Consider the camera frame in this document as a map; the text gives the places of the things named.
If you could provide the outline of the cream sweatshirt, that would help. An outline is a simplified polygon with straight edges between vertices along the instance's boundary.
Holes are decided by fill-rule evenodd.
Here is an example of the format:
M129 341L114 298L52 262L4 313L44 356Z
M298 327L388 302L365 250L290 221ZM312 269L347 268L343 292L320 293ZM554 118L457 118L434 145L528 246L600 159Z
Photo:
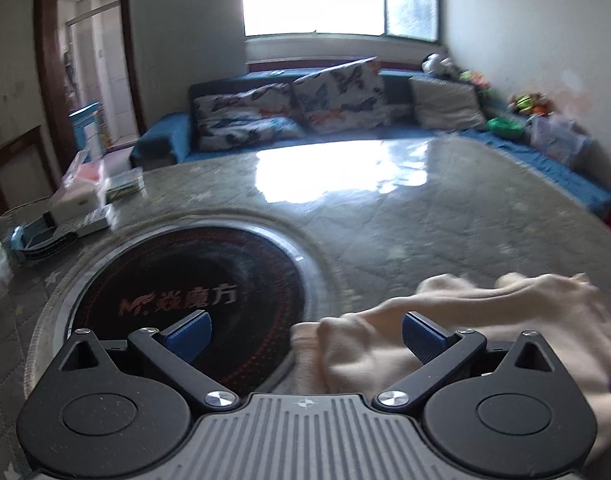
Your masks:
M448 328L471 327L489 341L511 341L537 330L555 350L589 401L598 423L585 467L590 479L611 479L611 315L583 274L501 276L491 288L443 274L427 278L414 295L337 318L296 324L298 394L362 393L371 398L420 365L404 346L402 321L417 311Z

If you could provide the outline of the blue sofa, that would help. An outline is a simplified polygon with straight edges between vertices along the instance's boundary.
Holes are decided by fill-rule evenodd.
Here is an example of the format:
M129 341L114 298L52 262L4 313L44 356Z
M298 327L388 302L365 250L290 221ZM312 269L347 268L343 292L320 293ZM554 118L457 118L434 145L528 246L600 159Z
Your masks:
M315 142L361 139L412 139L455 130L468 138L517 154L590 209L611 214L611 192L575 169L530 148L491 133L473 87L458 84L473 119L430 122L414 101L420 73L383 70L363 60L325 70L256 72L237 78L194 84L190 110L163 116L135 144L130 162L154 169L193 162L227 152L283 148Z

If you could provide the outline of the clear plastic storage box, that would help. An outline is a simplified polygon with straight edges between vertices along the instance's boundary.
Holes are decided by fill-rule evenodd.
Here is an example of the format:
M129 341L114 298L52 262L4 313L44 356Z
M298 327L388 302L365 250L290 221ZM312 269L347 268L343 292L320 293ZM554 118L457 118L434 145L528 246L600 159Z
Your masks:
M573 120L558 114L533 115L529 120L530 145L555 162L573 170L584 167L593 139L580 132Z

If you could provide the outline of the quilted star tablecloth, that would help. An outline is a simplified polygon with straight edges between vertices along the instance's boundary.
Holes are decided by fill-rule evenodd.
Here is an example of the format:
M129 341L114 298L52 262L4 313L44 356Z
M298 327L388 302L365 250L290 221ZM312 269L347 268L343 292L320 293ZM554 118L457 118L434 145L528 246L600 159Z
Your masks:
M444 136L227 155L145 173L112 231L25 266L0 256L0 479L28 468L16 418L32 377L69 333L78 294L112 250L201 220L287 246L304 316L360 311L433 275L491 286L518 272L583 273L611 313L611 231L569 194L480 142Z

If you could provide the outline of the butterfly pillow lying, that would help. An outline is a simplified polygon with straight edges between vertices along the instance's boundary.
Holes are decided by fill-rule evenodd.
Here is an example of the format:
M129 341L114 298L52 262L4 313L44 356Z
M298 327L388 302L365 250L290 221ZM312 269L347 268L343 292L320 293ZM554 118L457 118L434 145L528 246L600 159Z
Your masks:
M289 84L194 99L197 148L224 152L307 136L292 105Z

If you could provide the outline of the grey plain pillow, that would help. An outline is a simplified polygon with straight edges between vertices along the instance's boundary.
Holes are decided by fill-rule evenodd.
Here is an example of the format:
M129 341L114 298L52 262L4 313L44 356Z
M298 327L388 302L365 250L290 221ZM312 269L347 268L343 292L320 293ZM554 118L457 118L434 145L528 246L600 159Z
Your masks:
M435 130L483 129L482 113L471 84L437 78L409 78L414 116L421 127Z

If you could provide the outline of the white tissue box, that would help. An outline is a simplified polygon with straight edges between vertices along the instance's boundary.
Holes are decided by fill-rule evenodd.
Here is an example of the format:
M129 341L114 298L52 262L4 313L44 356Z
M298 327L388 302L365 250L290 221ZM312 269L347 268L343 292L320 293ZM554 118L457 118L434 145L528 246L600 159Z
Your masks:
M91 159L88 148L79 151L49 201L56 235L74 233L82 237L110 226L113 209L106 198L109 183L104 159Z

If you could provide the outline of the blue white small cabinet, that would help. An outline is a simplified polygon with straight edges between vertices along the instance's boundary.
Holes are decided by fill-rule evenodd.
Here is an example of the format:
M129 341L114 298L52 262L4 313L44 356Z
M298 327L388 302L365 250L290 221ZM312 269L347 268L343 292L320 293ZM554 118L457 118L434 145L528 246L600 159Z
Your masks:
M99 107L99 102L92 102L69 115L76 147L87 151L89 159L101 158L106 153L101 139Z

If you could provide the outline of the panda plush toy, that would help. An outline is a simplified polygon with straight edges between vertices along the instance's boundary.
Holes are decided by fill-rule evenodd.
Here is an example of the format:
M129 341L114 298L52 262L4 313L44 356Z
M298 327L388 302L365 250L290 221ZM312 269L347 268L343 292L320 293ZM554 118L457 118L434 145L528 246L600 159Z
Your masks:
M440 53L431 53L421 62L421 70L428 76L444 79L458 79L459 70L452 59Z

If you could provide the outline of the green card box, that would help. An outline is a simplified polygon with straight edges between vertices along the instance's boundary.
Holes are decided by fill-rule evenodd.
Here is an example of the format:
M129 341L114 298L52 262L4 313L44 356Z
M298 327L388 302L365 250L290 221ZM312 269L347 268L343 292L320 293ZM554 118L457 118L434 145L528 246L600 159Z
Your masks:
M108 180L106 203L112 204L124 196L140 193L145 188L142 167L133 168L117 174Z

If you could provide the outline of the black induction cooktop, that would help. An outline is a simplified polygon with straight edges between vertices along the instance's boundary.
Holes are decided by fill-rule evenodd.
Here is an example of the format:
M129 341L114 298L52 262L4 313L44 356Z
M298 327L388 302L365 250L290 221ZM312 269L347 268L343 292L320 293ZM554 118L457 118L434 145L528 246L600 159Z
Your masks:
M240 396L270 390L289 366L291 326L312 312L306 262L287 240L233 224L150 234L104 259L78 293L68 329L124 340L203 310L211 338L190 364Z

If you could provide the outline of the butterfly pillow upright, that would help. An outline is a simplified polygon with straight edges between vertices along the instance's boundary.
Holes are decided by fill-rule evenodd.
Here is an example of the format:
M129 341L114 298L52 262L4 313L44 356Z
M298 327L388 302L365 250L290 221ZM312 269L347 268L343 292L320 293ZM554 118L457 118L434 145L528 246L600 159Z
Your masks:
M391 117L378 58L319 70L292 82L307 125L328 134L389 126Z

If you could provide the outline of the plush toys pile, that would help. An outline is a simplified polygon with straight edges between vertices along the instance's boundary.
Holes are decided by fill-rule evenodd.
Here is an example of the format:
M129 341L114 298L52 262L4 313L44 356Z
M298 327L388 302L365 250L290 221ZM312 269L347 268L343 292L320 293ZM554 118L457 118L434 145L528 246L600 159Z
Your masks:
M522 93L511 96L508 102L511 113L531 116L547 116L554 111L554 105L544 93Z

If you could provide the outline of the green bowl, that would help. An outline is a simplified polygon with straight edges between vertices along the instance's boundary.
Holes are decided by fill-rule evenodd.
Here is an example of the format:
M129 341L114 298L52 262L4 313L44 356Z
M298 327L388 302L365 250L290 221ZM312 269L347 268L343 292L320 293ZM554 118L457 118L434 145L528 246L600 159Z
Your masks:
M521 139L526 132L521 122L505 117L491 118L487 121L487 126L491 133L505 140Z

